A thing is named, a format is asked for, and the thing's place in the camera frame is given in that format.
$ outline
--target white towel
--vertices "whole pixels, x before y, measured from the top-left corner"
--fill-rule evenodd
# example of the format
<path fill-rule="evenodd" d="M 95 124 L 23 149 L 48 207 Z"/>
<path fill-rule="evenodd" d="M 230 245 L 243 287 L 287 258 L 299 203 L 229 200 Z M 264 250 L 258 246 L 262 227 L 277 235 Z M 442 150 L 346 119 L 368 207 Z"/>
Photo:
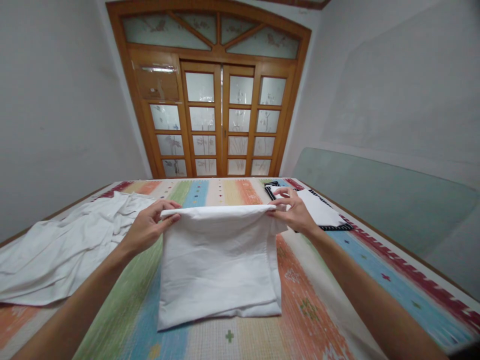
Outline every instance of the white towel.
<path fill-rule="evenodd" d="M 154 199 L 115 192 L 0 248 L 0 301 L 42 306 L 72 295 Z"/>
<path fill-rule="evenodd" d="M 281 188 L 281 186 L 269 187 L 272 193 Z M 321 201 L 318 196 L 315 196 L 307 189 L 297 191 L 296 193 L 298 194 L 298 197 L 303 200 L 306 209 L 310 213 L 315 224 L 318 226 L 338 227 L 347 223 L 337 211 Z M 281 195 L 276 195 L 275 197 L 277 199 L 283 199 Z"/>
<path fill-rule="evenodd" d="M 164 210 L 181 214 L 163 234 L 158 330 L 206 317 L 282 313 L 274 205 Z"/>

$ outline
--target double door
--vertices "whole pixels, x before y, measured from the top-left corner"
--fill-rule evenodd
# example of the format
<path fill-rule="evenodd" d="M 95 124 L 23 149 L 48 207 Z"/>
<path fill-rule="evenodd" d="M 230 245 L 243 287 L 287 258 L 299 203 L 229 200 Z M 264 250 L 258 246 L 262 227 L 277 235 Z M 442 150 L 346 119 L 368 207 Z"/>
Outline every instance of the double door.
<path fill-rule="evenodd" d="M 181 61 L 145 51 L 130 56 L 157 177 L 274 175 L 288 133 L 294 65 Z"/>

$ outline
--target doorway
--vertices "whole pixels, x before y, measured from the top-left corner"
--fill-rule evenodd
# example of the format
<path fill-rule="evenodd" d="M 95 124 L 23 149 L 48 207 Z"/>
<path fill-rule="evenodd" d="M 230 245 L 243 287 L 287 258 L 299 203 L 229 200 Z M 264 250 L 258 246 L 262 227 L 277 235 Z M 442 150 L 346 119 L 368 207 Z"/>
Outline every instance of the doorway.
<path fill-rule="evenodd" d="M 310 30 L 236 2 L 178 3 L 107 4 L 153 176 L 277 176 Z"/>

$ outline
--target crumpled white fabric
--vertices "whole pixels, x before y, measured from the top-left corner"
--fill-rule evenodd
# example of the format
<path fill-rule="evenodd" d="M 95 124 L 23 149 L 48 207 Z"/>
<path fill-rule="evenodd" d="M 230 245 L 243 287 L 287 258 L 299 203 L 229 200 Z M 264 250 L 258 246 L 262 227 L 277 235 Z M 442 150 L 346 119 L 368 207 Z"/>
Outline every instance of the crumpled white fabric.
<path fill-rule="evenodd" d="M 272 193 L 281 187 L 282 186 L 269 186 Z M 296 193 L 298 197 L 303 200 L 306 209 L 318 226 L 338 227 L 347 223 L 336 210 L 332 209 L 307 189 L 297 191 Z M 277 199 L 283 199 L 281 195 L 276 195 L 275 197 Z"/>
<path fill-rule="evenodd" d="M 181 214 L 163 234 L 158 330 L 223 316 L 282 313 L 274 205 L 164 210 Z"/>
<path fill-rule="evenodd" d="M 114 192 L 0 248 L 0 301 L 42 306 L 72 295 L 155 200 Z"/>

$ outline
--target hand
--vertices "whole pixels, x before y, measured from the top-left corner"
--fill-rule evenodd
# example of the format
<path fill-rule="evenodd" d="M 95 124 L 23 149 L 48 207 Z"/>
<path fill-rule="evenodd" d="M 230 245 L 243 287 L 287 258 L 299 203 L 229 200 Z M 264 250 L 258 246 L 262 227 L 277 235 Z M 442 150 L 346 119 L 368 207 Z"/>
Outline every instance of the hand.
<path fill-rule="evenodd" d="M 267 215 L 282 220 L 293 230 L 304 235 L 318 231 L 320 228 L 315 224 L 303 200 L 291 187 L 281 187 L 273 195 L 281 195 L 283 198 L 273 200 L 269 205 L 290 205 L 288 211 L 273 210 Z"/>
<path fill-rule="evenodd" d="M 157 242 L 165 230 L 180 220 L 180 214 L 175 214 L 159 223 L 162 210 L 179 209 L 181 207 L 180 204 L 171 200 L 154 202 L 138 213 L 130 230 L 118 247 L 134 256 L 147 250 Z"/>

